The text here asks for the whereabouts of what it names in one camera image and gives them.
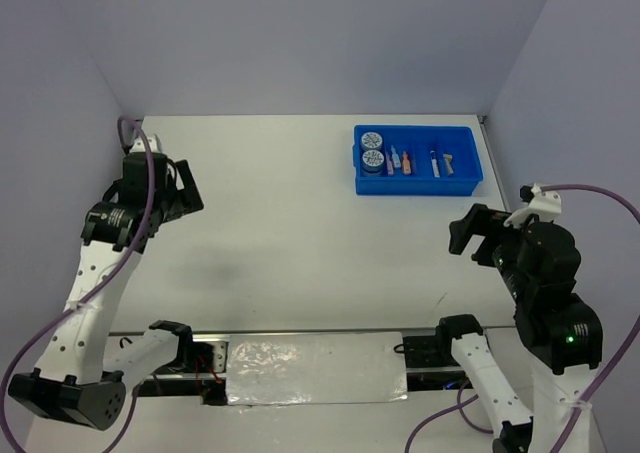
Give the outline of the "grey white eraser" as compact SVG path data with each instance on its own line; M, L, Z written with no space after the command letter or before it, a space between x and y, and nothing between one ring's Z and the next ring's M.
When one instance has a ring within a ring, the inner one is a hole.
M443 155L446 171L448 176L453 176L455 174L453 167L453 156L451 154Z

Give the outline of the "blue whiteboard marker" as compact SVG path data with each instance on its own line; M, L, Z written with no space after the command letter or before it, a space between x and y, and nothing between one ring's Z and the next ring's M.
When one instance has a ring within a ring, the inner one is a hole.
M441 178L442 177L442 168L440 166L440 155L436 150L431 150L430 151L430 160L431 160L433 176L435 178Z

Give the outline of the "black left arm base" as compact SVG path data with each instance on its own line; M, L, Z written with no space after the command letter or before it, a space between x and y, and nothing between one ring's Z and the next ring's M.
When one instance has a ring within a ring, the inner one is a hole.
M186 359L150 374L139 387L142 398L190 397L206 406L228 404L226 383L229 341L195 335Z

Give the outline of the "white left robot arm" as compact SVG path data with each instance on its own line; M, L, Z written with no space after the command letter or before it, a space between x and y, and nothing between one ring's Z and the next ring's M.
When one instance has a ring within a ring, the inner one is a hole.
M190 326L152 323L142 337L105 355L124 290L159 227L204 207L187 161L171 160L156 136L138 138L122 177L85 217L76 277L63 320L32 371L15 373L8 395L36 416L104 431L125 398L158 369L189 369Z

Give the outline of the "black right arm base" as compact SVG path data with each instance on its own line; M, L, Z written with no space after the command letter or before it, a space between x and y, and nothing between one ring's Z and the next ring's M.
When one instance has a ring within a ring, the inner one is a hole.
M435 335L404 336L392 350L404 358L409 373L463 371L457 362L443 353Z

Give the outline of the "blue cleaning gel jar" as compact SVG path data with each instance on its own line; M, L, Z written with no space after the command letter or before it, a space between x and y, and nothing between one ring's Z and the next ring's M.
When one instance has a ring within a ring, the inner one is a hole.
M380 176L385 164L385 155L380 150L365 150L361 155L360 165L363 176Z

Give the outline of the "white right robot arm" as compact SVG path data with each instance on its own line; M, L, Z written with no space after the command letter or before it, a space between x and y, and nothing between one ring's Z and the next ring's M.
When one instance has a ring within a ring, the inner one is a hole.
M482 204L451 222L449 232L454 255L481 237L473 261L495 268L513 298L516 330L530 357L533 406L509 384L473 315L439 321L436 356L458 364L471 381L491 422L493 451L550 452L602 361L602 324L574 291L581 264L574 237L541 209L511 221Z

